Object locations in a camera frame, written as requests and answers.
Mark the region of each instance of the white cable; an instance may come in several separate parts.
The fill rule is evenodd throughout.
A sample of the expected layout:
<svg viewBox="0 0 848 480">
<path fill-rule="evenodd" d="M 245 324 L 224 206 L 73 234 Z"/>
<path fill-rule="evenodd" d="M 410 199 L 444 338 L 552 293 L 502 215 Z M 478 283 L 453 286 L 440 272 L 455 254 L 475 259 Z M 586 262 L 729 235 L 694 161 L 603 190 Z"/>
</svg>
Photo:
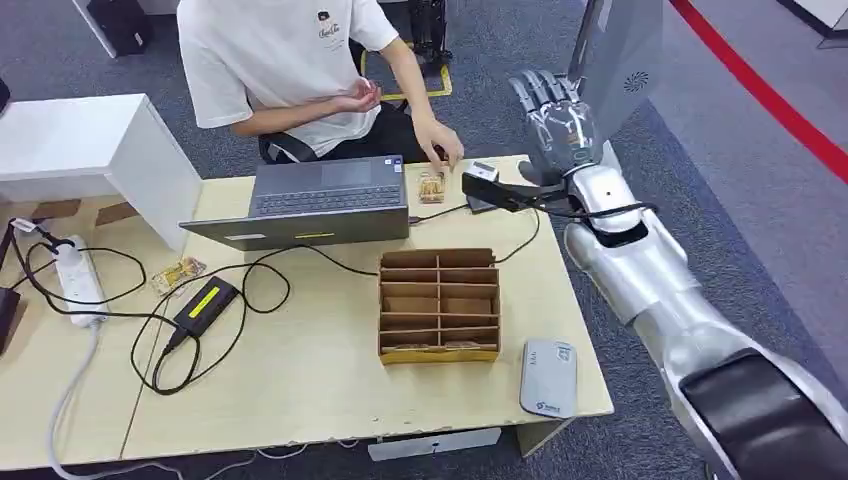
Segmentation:
<svg viewBox="0 0 848 480">
<path fill-rule="evenodd" d="M 86 352 L 85 354 L 85 359 L 77 369 L 76 373 L 74 373 L 74 376 L 71 378 L 71 382 L 68 384 L 68 387 L 65 389 L 65 392 L 62 393 L 62 396 L 59 398 L 59 403 L 57 403 L 56 406 L 53 408 L 53 414 L 50 416 L 50 425 L 48 427 L 49 430 L 47 431 L 47 461 L 50 464 L 50 467 L 53 468 L 53 471 L 56 472 L 56 475 L 59 475 L 65 480 L 97 480 L 99 478 L 109 477 L 112 475 L 129 473 L 134 470 L 138 470 L 140 468 L 145 467 L 157 467 L 161 468 L 162 470 L 176 473 L 177 478 L 179 478 L 179 480 L 183 480 L 183 474 L 179 470 L 177 470 L 176 468 L 171 468 L 162 465 L 158 462 L 140 463 L 131 467 L 121 468 L 118 470 L 110 470 L 108 472 L 95 473 L 92 475 L 74 475 L 62 468 L 62 464 L 59 463 L 59 460 L 56 458 L 56 450 L 54 446 L 56 424 L 59 421 L 59 417 L 62 415 L 62 411 L 65 409 L 65 404 L 68 403 L 68 399 L 71 397 L 71 394 L 79 383 L 80 378 L 82 378 L 83 373 L 85 373 L 86 369 L 91 364 L 91 359 L 94 358 L 94 353 L 97 351 L 97 344 L 100 341 L 100 322 L 92 322 L 91 324 L 89 324 L 88 329 L 91 332 L 91 343 L 89 343 L 88 352 Z"/>
<path fill-rule="evenodd" d="M 88 369 L 88 366 L 91 365 L 91 360 L 94 358 L 95 352 L 97 352 L 97 344 L 100 342 L 100 325 L 101 325 L 101 323 L 99 321 L 95 321 L 95 322 L 92 322 L 91 324 L 89 324 L 88 329 L 91 332 L 91 342 L 89 343 L 88 351 L 85 354 L 85 358 L 83 359 L 82 364 L 80 364 L 80 366 L 77 368 L 77 371 L 74 373 L 74 376 L 71 378 L 70 383 L 68 384 L 67 388 L 65 388 L 65 391 L 62 393 L 62 396 L 59 398 L 59 402 L 53 408 L 53 414 L 50 416 L 50 425 L 48 426 L 49 430 L 47 431 L 47 461 L 48 461 L 50 467 L 53 468 L 53 471 L 56 472 L 56 475 L 59 475 L 60 477 L 64 478 L 65 480 L 98 480 L 100 478 L 110 477 L 112 475 L 121 475 L 123 473 L 133 472 L 135 470 L 139 470 L 139 469 L 142 469 L 142 468 L 145 468 L 145 467 L 156 467 L 156 468 L 168 471 L 168 472 L 172 472 L 172 473 L 177 475 L 177 478 L 179 480 L 184 480 L 182 472 L 180 472 L 176 468 L 172 468 L 172 467 L 169 467 L 167 465 L 163 465 L 159 462 L 139 463 L 137 465 L 132 465 L 132 466 L 129 466 L 129 467 L 126 467 L 126 468 L 119 468 L 117 470 L 109 470 L 109 471 L 106 471 L 106 472 L 94 473 L 94 474 L 91 474 L 91 475 L 74 475 L 74 474 L 68 472 L 67 470 L 65 470 L 64 468 L 62 468 L 62 464 L 59 462 L 59 459 L 56 458 L 56 450 L 55 450 L 56 424 L 59 422 L 59 417 L 62 416 L 62 411 L 65 409 L 65 404 L 68 403 L 68 399 L 70 399 L 71 394 L 74 392 L 74 389 L 76 389 L 77 384 L 80 381 L 80 378 L 82 378 L 82 375 Z M 291 458 L 291 457 L 294 457 L 295 455 L 301 454 L 304 450 L 306 450 L 306 447 L 307 447 L 306 445 L 303 445 L 302 447 L 300 447 L 299 450 L 297 450 L 295 452 L 288 453 L 286 455 L 280 455 L 280 456 L 271 455 L 271 454 L 263 452 L 262 450 L 257 449 L 256 451 L 253 452 L 253 455 L 251 455 L 251 457 L 249 459 L 244 460 L 242 462 L 233 463 L 232 465 L 227 465 L 226 467 L 218 470 L 217 472 L 213 473 L 212 475 L 209 475 L 208 477 L 204 478 L 203 480 L 212 480 L 213 478 L 217 477 L 218 475 L 220 475 L 220 474 L 222 474 L 222 473 L 224 473 L 224 472 L 226 472 L 230 469 L 250 465 L 251 463 L 253 463 L 254 460 L 256 460 L 256 458 L 257 458 L 256 454 L 257 453 L 259 455 L 262 455 L 263 457 L 269 458 L 271 460 L 283 460 L 283 459 Z"/>
<path fill-rule="evenodd" d="M 251 463 L 253 463 L 254 460 L 256 460 L 256 452 L 253 452 L 253 455 L 251 455 L 249 459 L 247 459 L 243 462 L 238 462 L 238 463 L 234 463 L 232 465 L 227 465 L 226 467 L 218 470 L 217 472 L 213 473 L 212 475 L 209 475 L 208 477 L 204 478 L 203 480 L 212 480 L 213 478 L 215 478 L 218 475 L 226 472 L 227 470 L 230 470 L 231 468 L 246 467 L 247 465 L 250 465 Z"/>
<path fill-rule="evenodd" d="M 300 450 L 297 450 L 297 451 L 292 452 L 292 453 L 287 453 L 285 455 L 271 455 L 270 453 L 265 453 L 258 448 L 256 449 L 256 453 L 258 453 L 259 455 L 262 455 L 265 458 L 269 458 L 271 460 L 285 460 L 286 458 L 291 458 L 291 457 L 294 457 L 295 455 L 300 455 L 301 453 L 303 453 L 304 450 L 306 450 L 307 446 L 308 445 L 304 444 L 303 446 L 300 447 Z"/>
</svg>

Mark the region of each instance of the white t-shirt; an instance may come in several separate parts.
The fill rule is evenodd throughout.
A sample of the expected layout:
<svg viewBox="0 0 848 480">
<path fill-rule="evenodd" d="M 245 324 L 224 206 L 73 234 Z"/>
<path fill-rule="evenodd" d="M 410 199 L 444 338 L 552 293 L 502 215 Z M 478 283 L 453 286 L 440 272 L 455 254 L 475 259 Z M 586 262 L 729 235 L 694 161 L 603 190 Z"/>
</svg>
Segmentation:
<svg viewBox="0 0 848 480">
<path fill-rule="evenodd" d="M 376 0 L 182 0 L 177 21 L 200 128 L 348 93 L 359 78 L 348 38 L 375 51 L 398 36 Z M 338 113 L 287 133 L 321 156 L 365 136 L 378 112 Z"/>
</svg>

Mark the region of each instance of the laptop keyboard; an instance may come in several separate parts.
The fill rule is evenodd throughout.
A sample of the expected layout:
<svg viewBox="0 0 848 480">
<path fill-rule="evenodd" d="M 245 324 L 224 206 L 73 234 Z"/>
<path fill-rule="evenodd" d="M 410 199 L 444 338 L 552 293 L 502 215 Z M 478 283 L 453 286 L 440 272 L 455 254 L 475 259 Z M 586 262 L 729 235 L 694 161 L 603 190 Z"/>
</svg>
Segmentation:
<svg viewBox="0 0 848 480">
<path fill-rule="evenodd" d="M 283 193 L 258 198 L 259 215 L 286 215 L 359 208 L 394 207 L 401 204 L 400 186 Z"/>
</svg>

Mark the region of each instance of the black bag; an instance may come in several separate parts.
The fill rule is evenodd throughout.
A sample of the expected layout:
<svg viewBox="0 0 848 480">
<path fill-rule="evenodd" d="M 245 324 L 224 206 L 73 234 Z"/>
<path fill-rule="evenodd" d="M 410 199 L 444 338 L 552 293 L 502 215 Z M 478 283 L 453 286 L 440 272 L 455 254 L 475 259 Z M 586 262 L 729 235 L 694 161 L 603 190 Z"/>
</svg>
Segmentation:
<svg viewBox="0 0 848 480">
<path fill-rule="evenodd" d="M 88 12 L 119 57 L 143 53 L 153 40 L 153 27 L 138 0 L 91 0 Z"/>
</svg>

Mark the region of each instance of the black cable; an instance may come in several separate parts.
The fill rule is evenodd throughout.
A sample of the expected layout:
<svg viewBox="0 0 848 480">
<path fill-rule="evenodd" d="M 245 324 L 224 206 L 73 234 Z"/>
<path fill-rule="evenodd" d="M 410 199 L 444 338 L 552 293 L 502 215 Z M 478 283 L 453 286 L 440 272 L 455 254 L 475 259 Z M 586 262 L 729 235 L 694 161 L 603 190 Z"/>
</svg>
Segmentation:
<svg viewBox="0 0 848 480">
<path fill-rule="evenodd" d="M 562 210 L 551 210 L 547 207 L 543 207 L 541 205 L 536 205 L 534 203 L 527 204 L 528 207 L 539 210 L 540 212 L 545 212 L 548 215 L 552 215 L 554 217 L 563 217 L 563 218 L 574 218 L 574 219 L 582 219 L 587 220 L 590 218 L 603 218 L 608 217 L 610 215 L 615 215 L 617 213 L 630 212 L 633 210 L 639 210 L 640 208 L 647 208 L 649 210 L 657 211 L 659 207 L 656 204 L 650 202 L 636 202 L 631 203 L 630 205 L 624 205 L 621 207 L 610 208 L 609 210 L 601 210 L 600 212 L 565 212 Z"/>
<path fill-rule="evenodd" d="M 138 378 L 141 380 L 142 384 L 144 384 L 144 386 L 150 388 L 151 390 L 155 391 L 156 393 L 158 393 L 160 395 L 172 395 L 174 393 L 177 393 L 180 390 L 182 390 L 183 388 L 187 387 L 191 383 L 197 381 L 198 379 L 200 379 L 201 377 L 203 377 L 204 375 L 209 373 L 216 366 L 218 366 L 230 354 L 230 352 L 232 352 L 236 343 L 238 343 L 239 338 L 241 338 L 242 332 L 244 331 L 244 325 L 245 325 L 245 322 L 246 322 L 246 319 L 247 319 L 248 311 L 253 311 L 253 312 L 259 313 L 259 314 L 271 313 L 271 312 L 278 310 L 280 307 L 282 307 L 283 304 L 285 304 L 285 302 L 289 299 L 289 296 L 291 295 L 291 283 L 285 277 L 285 275 L 283 275 L 279 270 L 275 269 L 274 267 L 272 267 L 272 266 L 270 266 L 266 263 L 262 263 L 263 260 L 265 260 L 269 257 L 272 257 L 274 255 L 278 255 L 280 253 L 288 252 L 290 250 L 304 248 L 304 249 L 311 250 L 313 252 L 320 254 L 321 256 L 323 256 L 325 259 L 329 260 L 330 262 L 332 262 L 336 266 L 343 268 L 344 270 L 347 270 L 349 272 L 360 274 L 360 275 L 367 275 L 367 276 L 376 276 L 377 275 L 376 273 L 373 273 L 373 272 L 366 272 L 366 271 L 363 271 L 363 270 L 357 270 L 355 268 L 348 267 L 347 265 L 342 264 L 341 262 L 339 262 L 339 261 L 335 260 L 334 258 L 330 257 L 329 255 L 325 254 L 324 252 L 322 252 L 322 251 L 320 251 L 320 250 L 318 250 L 314 247 L 311 247 L 309 245 L 292 245 L 292 246 L 289 246 L 289 247 L 286 247 L 286 248 L 281 248 L 279 250 L 275 250 L 273 252 L 267 253 L 267 254 L 259 257 L 257 260 L 255 260 L 253 262 L 239 264 L 239 265 L 227 265 L 227 266 L 218 268 L 216 270 L 213 270 L 211 272 L 208 272 L 206 274 L 203 274 L 203 275 L 200 275 L 200 276 L 197 276 L 197 277 L 194 277 L 194 278 L 190 278 L 190 279 L 188 279 L 184 282 L 181 282 L 180 284 L 178 284 L 174 288 L 172 288 L 168 293 L 166 293 L 165 296 L 163 296 L 159 300 L 159 303 L 156 304 L 156 307 L 154 307 L 153 311 L 150 312 L 150 313 L 124 313 L 124 312 L 108 312 L 108 311 L 107 312 L 101 312 L 101 311 L 93 311 L 93 310 L 92 311 L 88 311 L 88 310 L 67 310 L 67 309 L 64 309 L 64 308 L 56 305 L 56 303 L 54 302 L 54 298 L 64 300 L 65 302 L 70 302 L 69 304 L 76 303 L 76 304 L 82 304 L 82 305 L 102 305 L 102 304 L 105 304 L 107 302 L 125 297 L 126 295 L 129 295 L 130 293 L 135 292 L 136 290 L 141 288 L 147 281 L 147 272 L 144 269 L 144 265 L 137 258 L 133 257 L 132 255 L 120 252 L 118 250 L 113 250 L 113 249 L 110 249 L 110 248 L 80 249 L 80 251 L 86 251 L 87 250 L 87 251 L 95 251 L 95 252 L 96 251 L 110 252 L 110 253 L 128 258 L 128 259 L 130 259 L 130 260 L 132 260 L 136 263 L 136 265 L 139 267 L 139 270 L 141 271 L 141 276 L 142 276 L 142 282 L 140 284 L 134 286 L 132 289 L 130 289 L 130 290 L 124 292 L 124 293 L 121 293 L 119 295 L 115 295 L 114 297 L 111 297 L 111 298 L 104 300 L 104 301 L 101 301 L 101 302 L 80 302 L 80 301 L 77 301 L 77 300 L 71 300 L 71 299 L 62 297 L 61 295 L 57 295 L 57 294 L 49 291 L 47 288 L 44 287 L 44 285 L 42 285 L 35 278 L 35 274 L 37 272 L 44 270 L 45 268 L 47 268 L 48 266 L 52 265 L 55 262 L 55 260 L 54 260 L 54 261 L 48 262 L 48 264 L 46 264 L 46 265 L 42 265 L 41 267 L 39 267 L 36 270 L 32 269 L 32 265 L 31 265 L 32 253 L 39 246 L 41 248 L 45 248 L 45 249 L 49 250 L 49 248 L 46 244 L 36 243 L 36 244 L 32 245 L 29 248 L 29 250 L 27 250 L 26 255 L 24 255 L 21 252 L 20 246 L 18 245 L 17 239 L 15 238 L 14 235 L 12 236 L 11 244 L 12 244 L 13 249 L 15 251 L 15 256 L 17 257 L 18 262 L 21 265 L 21 269 L 24 272 L 24 279 L 16 282 L 15 285 L 12 288 L 16 288 L 24 280 L 28 280 L 30 282 L 30 284 L 32 284 L 33 288 L 35 288 L 39 293 L 41 293 L 44 296 L 44 299 L 47 302 L 47 305 L 53 311 L 60 313 L 62 315 L 98 315 L 98 316 L 105 316 L 105 317 L 144 318 L 145 319 L 144 323 L 142 324 L 141 328 L 139 329 L 138 334 L 136 335 L 135 340 L 133 341 L 132 347 L 130 348 L 130 364 L 132 365 L 133 371 L 135 372 L 136 376 L 138 376 Z M 207 366 L 206 368 L 201 370 L 199 373 L 195 374 L 195 371 L 197 370 L 197 366 L 198 366 L 198 363 L 199 363 L 199 360 L 200 360 L 200 340 L 199 340 L 199 338 L 196 335 L 194 335 L 191 331 L 184 329 L 181 325 L 177 324 L 173 320 L 171 320 L 171 319 L 169 319 L 169 318 L 167 318 L 163 315 L 158 314 L 157 312 L 159 311 L 160 308 L 162 308 L 162 305 L 164 305 L 165 302 L 174 294 L 174 292 L 178 291 L 180 288 L 182 288 L 182 287 L 184 287 L 184 286 L 186 286 L 186 285 L 188 285 L 192 282 L 196 282 L 196 281 L 199 281 L 201 279 L 208 278 L 212 275 L 215 275 L 217 273 L 220 273 L 220 272 L 223 272 L 223 271 L 226 271 L 226 270 L 232 270 L 232 269 L 236 269 L 236 268 L 245 268 L 245 267 L 247 268 L 247 270 L 245 271 L 244 275 L 242 276 L 241 290 L 237 289 L 239 296 L 243 300 L 241 323 L 239 324 L 238 332 L 236 333 L 236 335 L 233 338 L 233 341 L 230 343 L 229 347 L 227 347 L 227 349 L 224 351 L 223 354 L 221 354 L 221 356 L 218 357 L 218 359 L 216 359 L 214 362 L 212 362 L 212 364 L 210 364 L 209 366 Z M 256 268 L 267 268 L 267 269 L 271 270 L 272 272 L 274 272 L 274 274 L 276 274 L 278 277 L 280 277 L 280 279 L 282 279 L 283 282 L 286 285 L 285 295 L 283 295 L 283 298 L 277 304 L 272 306 L 271 308 L 267 308 L 267 309 L 258 308 L 255 305 L 251 304 L 250 301 L 248 300 L 248 297 L 247 297 L 247 286 L 248 286 L 247 280 L 248 280 L 248 277 L 250 276 L 250 273 L 253 272 L 253 270 L 256 269 Z M 189 370 L 186 374 L 186 377 L 175 387 L 161 388 L 158 384 L 159 371 L 160 371 L 162 365 L 164 364 L 165 357 L 167 357 L 167 355 L 169 353 L 171 353 L 171 350 L 163 349 L 163 351 L 160 353 L 160 356 L 157 359 L 156 364 L 155 364 L 154 369 L 153 369 L 153 375 L 151 377 L 151 380 L 152 380 L 151 382 L 147 381 L 144 374 L 141 372 L 138 365 L 136 365 L 136 363 L 135 363 L 135 352 L 136 352 L 136 348 L 138 347 L 138 342 L 141 339 L 142 334 L 144 333 L 144 331 L 146 330 L 147 326 L 150 324 L 150 321 L 152 319 L 156 319 L 156 320 L 159 320 L 160 322 L 166 323 L 166 324 L 170 325 L 171 327 L 173 327 L 174 329 L 186 330 L 187 336 L 189 338 L 191 338 L 192 341 L 194 342 L 194 355 L 192 357 L 191 366 L 189 367 Z"/>
<path fill-rule="evenodd" d="M 33 274 L 33 275 L 35 275 L 35 274 L 37 274 L 38 272 L 40 272 L 40 271 L 44 270 L 45 268 L 49 267 L 50 265 L 53 265 L 54 263 L 56 263 L 56 259 L 50 260 L 49 262 L 45 263 L 44 265 L 42 265 L 42 266 L 40 266 L 40 267 L 36 268 L 35 270 L 33 270 L 33 271 L 32 271 L 32 274 Z M 18 280 L 18 281 L 17 281 L 17 282 L 15 282 L 15 283 L 14 283 L 11 287 L 9 287 L 9 290 L 14 290 L 14 289 L 16 289 L 16 288 L 20 287 L 20 286 L 21 286 L 21 284 L 23 284 L 23 283 L 24 283 L 24 282 L 26 282 L 27 280 L 28 280 L 28 278 L 26 277 L 26 275 L 24 275 L 24 276 L 23 276 L 20 280 Z"/>
<path fill-rule="evenodd" d="M 499 260 L 495 260 L 495 265 L 509 260 L 510 258 L 512 258 L 513 255 L 520 252 L 521 250 L 524 250 L 524 247 L 533 243 L 533 240 L 536 240 L 536 237 L 539 235 L 539 229 L 542 226 L 542 221 L 539 219 L 539 211 L 538 210 L 533 210 L 533 214 L 536 215 L 536 229 L 533 230 L 533 235 L 530 235 L 530 238 L 528 238 L 526 242 L 519 245 L 518 248 L 516 248 L 515 250 L 509 252 L 509 254 L 507 256 L 505 256 L 504 258 L 501 258 Z"/>
<path fill-rule="evenodd" d="M 455 212 L 457 210 L 462 210 L 463 208 L 468 208 L 468 204 L 463 203 L 462 205 L 457 205 L 457 206 L 451 207 L 447 210 L 442 210 L 441 212 L 434 213 L 432 215 L 427 215 L 427 216 L 424 216 L 424 217 L 412 216 L 412 217 L 409 217 L 409 224 L 410 225 L 418 225 L 421 222 L 425 222 L 427 220 L 431 220 L 431 219 L 436 218 L 436 217 L 441 217 L 442 215 L 447 215 L 448 213 Z"/>
</svg>

